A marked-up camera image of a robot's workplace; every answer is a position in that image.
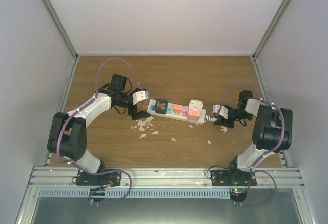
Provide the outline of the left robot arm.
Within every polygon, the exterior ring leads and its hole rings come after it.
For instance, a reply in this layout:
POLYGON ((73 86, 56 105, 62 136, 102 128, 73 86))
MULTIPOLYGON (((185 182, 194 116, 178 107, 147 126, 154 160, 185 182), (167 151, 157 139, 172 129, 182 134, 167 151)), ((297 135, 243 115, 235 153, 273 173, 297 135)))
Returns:
POLYGON ((121 107, 132 120, 148 118, 146 111, 138 111, 137 104, 148 101, 149 93, 145 88, 125 91, 130 80, 122 75, 113 74, 109 83, 97 88, 95 94, 78 108, 67 113, 57 112, 53 116, 47 143, 48 152, 57 155, 61 163, 71 162, 88 172, 88 180, 94 185, 105 181, 106 173, 100 169, 101 160, 87 149, 87 127, 101 114, 121 107))

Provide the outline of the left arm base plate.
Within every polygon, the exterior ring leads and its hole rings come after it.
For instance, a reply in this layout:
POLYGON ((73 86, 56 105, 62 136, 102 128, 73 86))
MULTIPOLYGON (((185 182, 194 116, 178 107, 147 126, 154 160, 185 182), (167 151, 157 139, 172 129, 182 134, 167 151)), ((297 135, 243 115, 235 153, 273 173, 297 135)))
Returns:
POLYGON ((121 172, 114 170, 103 175, 94 175, 85 170, 78 170, 71 181, 77 186, 114 187, 120 185, 121 172))

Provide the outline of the pink cube adapter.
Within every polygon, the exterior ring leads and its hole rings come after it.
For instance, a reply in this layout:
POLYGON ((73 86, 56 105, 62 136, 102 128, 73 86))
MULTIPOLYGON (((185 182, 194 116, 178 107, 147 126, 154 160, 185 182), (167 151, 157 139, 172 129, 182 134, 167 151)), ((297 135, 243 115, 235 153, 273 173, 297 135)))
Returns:
POLYGON ((201 112, 200 111, 190 109, 190 110, 188 110, 188 113, 187 113, 187 120, 199 121, 200 116, 201 116, 201 112))

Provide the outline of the right aluminium frame post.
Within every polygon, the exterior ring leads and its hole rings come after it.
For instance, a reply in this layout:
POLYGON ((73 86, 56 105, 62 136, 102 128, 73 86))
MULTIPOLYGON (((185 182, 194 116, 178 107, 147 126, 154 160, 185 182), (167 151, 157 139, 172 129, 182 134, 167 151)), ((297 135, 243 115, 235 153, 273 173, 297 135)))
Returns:
POLYGON ((267 43, 268 39, 270 38, 271 34, 273 33, 274 29, 278 25, 279 21, 281 20, 282 16, 284 15, 286 9, 288 8, 289 4, 291 3, 292 0, 282 0, 280 3, 277 11, 275 12, 269 26, 267 27, 263 37, 261 38, 257 48, 255 49, 254 53, 251 56, 251 60, 254 62, 261 50, 264 48, 265 44, 267 43))

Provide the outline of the aluminium front rail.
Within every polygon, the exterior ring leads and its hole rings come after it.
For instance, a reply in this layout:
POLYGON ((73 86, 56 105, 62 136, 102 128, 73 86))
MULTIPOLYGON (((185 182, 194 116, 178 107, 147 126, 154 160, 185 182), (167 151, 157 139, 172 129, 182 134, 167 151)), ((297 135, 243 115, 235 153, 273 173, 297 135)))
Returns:
MULTIPOLYGON (((133 188, 212 188, 203 168, 123 168, 132 178, 133 188)), ((304 188, 301 174, 295 168, 264 168, 278 188, 304 188)), ((28 185, 34 187, 74 187, 72 178, 78 170, 73 167, 35 167, 28 185)))

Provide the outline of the white tape scrap pile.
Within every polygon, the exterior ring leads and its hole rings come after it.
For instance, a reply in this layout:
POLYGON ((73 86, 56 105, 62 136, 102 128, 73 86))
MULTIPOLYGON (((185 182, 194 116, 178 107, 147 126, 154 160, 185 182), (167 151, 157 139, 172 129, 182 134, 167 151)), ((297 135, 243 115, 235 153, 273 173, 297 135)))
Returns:
POLYGON ((139 119, 136 121, 136 124, 131 127, 131 130, 137 130, 139 132, 142 132, 146 129, 152 128, 154 126, 152 123, 153 120, 153 116, 150 116, 145 120, 139 119))

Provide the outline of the left aluminium frame post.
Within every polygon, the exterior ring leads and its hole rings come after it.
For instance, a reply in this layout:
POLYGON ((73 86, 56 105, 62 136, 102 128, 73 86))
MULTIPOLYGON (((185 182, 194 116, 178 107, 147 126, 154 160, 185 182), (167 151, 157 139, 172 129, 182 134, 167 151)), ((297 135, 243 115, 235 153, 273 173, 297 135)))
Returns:
POLYGON ((48 11, 52 21, 54 22, 57 30, 59 31, 59 34, 61 35, 62 39, 64 40, 64 43, 66 44, 70 54, 72 55, 73 59, 75 61, 78 61, 78 54, 76 52, 76 50, 73 47, 73 44, 71 43, 66 30, 64 29, 52 3, 50 0, 42 0, 46 10, 48 11))

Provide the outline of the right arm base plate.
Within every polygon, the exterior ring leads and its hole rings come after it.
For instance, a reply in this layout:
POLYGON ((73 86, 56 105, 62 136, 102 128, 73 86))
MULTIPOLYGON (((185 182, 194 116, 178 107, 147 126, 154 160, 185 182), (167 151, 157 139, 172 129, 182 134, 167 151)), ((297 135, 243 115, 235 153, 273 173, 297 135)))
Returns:
POLYGON ((237 169, 235 166, 221 168, 217 165, 208 168, 205 172, 212 186, 256 186, 257 181, 252 179, 249 172, 237 169))

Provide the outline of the aluminium frame post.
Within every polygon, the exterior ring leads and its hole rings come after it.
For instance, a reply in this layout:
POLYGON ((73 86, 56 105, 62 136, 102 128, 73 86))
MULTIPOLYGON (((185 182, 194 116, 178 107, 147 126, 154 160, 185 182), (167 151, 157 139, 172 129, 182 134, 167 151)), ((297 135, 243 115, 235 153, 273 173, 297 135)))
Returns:
POLYGON ((71 43, 66 30, 64 29, 52 3, 50 0, 42 0, 46 10, 48 11, 52 21, 54 22, 57 30, 59 31, 59 34, 61 35, 62 39, 64 40, 64 43, 66 44, 70 54, 72 55, 73 59, 75 61, 78 61, 78 54, 76 52, 76 50, 73 47, 73 44, 71 43))
POLYGON ((261 38, 257 48, 255 49, 254 53, 251 56, 251 60, 254 62, 261 50, 264 48, 265 44, 267 43, 268 39, 270 38, 271 34, 273 33, 274 29, 278 25, 279 21, 281 20, 282 16, 284 15, 286 9, 288 8, 289 4, 291 3, 292 0, 282 0, 280 3, 277 11, 275 12, 269 26, 267 27, 263 37, 261 38))

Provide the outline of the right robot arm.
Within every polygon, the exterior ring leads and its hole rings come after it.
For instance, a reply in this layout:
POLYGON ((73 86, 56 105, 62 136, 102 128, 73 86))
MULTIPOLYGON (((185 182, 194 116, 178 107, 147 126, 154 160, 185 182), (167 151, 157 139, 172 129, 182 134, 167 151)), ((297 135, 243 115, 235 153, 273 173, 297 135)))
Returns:
POLYGON ((212 113, 213 124, 231 129, 235 122, 246 126, 247 121, 255 118, 251 145, 229 164, 227 180, 234 186, 241 184, 245 176, 251 177, 254 169, 267 157, 291 146, 293 111, 255 99, 250 90, 239 93, 236 108, 213 105, 212 113))

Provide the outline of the green patterned plug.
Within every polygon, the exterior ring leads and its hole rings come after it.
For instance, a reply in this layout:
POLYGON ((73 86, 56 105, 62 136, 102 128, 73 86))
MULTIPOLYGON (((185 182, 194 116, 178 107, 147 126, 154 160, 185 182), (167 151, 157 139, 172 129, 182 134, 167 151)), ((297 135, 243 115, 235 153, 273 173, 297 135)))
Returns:
POLYGON ((164 99, 157 99, 155 102, 155 113, 166 114, 168 107, 168 101, 164 99))

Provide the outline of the white plug adapter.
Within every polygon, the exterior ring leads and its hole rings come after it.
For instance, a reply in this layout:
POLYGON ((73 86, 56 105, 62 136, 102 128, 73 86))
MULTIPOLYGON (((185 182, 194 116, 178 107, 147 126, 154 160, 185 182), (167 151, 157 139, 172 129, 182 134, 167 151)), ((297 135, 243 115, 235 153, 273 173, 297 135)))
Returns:
POLYGON ((190 100, 189 105, 188 105, 188 110, 192 111, 199 111, 201 112, 203 109, 203 102, 200 100, 190 100))

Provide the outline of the white power strip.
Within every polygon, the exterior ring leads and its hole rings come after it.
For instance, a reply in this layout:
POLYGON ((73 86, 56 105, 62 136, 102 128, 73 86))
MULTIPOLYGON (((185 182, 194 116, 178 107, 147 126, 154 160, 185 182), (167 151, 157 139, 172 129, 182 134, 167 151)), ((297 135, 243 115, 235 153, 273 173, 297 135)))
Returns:
POLYGON ((170 103, 164 99, 151 99, 147 106, 147 112, 153 116, 186 121, 193 124, 205 123, 206 110, 203 102, 190 100, 187 106, 170 103))

